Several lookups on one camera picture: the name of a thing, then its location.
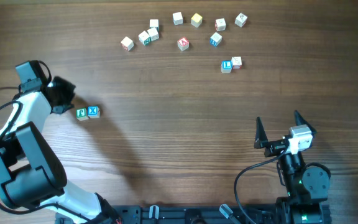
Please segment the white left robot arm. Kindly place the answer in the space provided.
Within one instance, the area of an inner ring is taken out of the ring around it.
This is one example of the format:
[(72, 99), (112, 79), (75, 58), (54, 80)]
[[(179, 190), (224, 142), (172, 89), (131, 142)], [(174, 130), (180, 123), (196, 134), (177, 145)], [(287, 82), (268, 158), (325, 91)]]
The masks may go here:
[(0, 131), (0, 209), (13, 215), (49, 209), (73, 223), (119, 223), (119, 214), (102, 196), (68, 181), (41, 133), (50, 114), (73, 107), (74, 84), (60, 77), (28, 78), (20, 89)]

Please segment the green J letter block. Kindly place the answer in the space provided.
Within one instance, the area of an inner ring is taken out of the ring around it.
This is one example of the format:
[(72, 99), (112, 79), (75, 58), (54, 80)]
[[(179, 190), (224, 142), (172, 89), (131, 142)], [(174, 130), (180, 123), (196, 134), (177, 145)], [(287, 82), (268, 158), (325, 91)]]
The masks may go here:
[(79, 121), (84, 121), (84, 120), (89, 119), (86, 108), (77, 109), (75, 111), (75, 116), (76, 116), (76, 119), (78, 119)]

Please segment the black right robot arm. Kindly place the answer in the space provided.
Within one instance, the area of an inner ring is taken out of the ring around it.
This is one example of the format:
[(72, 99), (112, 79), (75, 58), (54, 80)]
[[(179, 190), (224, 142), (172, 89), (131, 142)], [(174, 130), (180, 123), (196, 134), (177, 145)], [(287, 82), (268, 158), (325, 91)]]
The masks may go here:
[(331, 171), (324, 165), (304, 161), (302, 152), (312, 146), (316, 130), (298, 111), (295, 125), (282, 139), (269, 141), (260, 117), (256, 119), (254, 147), (264, 149), (265, 157), (277, 158), (280, 183), (287, 196), (276, 200), (277, 223), (331, 223), (328, 199)]

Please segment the blue X letter block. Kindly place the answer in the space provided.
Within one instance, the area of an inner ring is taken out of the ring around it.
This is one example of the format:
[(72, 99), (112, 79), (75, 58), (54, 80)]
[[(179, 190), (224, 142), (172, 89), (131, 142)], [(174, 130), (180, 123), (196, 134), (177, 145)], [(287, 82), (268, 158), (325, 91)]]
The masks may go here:
[(100, 114), (101, 114), (101, 111), (98, 106), (89, 106), (88, 107), (89, 118), (99, 118)]

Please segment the red A letter block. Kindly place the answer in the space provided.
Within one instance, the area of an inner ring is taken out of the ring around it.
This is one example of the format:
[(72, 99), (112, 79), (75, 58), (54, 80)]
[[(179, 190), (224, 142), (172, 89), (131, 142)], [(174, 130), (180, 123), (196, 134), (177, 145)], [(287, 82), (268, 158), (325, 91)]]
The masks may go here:
[(184, 51), (189, 48), (190, 43), (186, 37), (182, 37), (177, 41), (177, 45), (181, 51)]

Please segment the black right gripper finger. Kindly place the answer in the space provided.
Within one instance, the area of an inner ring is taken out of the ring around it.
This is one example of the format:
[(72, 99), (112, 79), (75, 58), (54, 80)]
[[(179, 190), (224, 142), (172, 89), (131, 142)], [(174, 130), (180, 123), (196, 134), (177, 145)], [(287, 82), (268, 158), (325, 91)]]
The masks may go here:
[(302, 115), (299, 113), (298, 110), (295, 110), (294, 111), (294, 119), (295, 119), (295, 124), (297, 126), (300, 126), (300, 125), (307, 125), (307, 127), (309, 127), (310, 131), (312, 134), (316, 134), (317, 131), (315, 130), (314, 127), (312, 127), (312, 125), (310, 125), (309, 122), (307, 122), (303, 117)]
[(263, 127), (263, 124), (262, 124), (262, 120), (258, 116), (256, 118), (256, 132), (255, 132), (254, 148), (255, 149), (265, 148), (265, 147), (267, 147), (268, 143), (269, 143), (269, 140), (268, 140), (267, 135), (265, 133), (265, 130), (264, 130), (264, 127)]

